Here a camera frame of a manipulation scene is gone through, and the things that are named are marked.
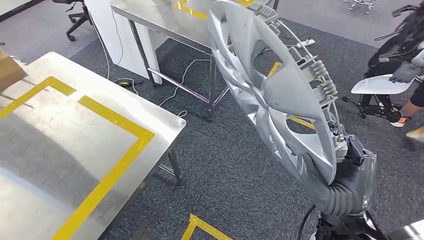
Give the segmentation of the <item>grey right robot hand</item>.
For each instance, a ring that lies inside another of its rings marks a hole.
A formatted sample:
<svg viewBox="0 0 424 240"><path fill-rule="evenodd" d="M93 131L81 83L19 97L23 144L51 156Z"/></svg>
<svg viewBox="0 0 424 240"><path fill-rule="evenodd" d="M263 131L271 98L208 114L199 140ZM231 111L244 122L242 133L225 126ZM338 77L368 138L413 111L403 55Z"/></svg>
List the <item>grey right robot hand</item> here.
<svg viewBox="0 0 424 240"><path fill-rule="evenodd" d="M347 136L347 156L335 165L327 183L309 154L297 163L300 180L315 206L326 215L358 214L368 209L376 185L377 155L353 134Z"/></svg>

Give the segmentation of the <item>second robot grey hand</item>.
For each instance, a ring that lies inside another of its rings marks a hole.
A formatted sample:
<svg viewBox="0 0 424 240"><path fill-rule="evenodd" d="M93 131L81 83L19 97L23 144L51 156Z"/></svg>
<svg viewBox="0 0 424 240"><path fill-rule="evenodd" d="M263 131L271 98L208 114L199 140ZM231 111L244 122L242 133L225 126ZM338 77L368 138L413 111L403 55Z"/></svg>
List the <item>second robot grey hand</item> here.
<svg viewBox="0 0 424 240"><path fill-rule="evenodd" d="M404 61L389 78L393 83L410 83L421 71L421 67Z"/></svg>

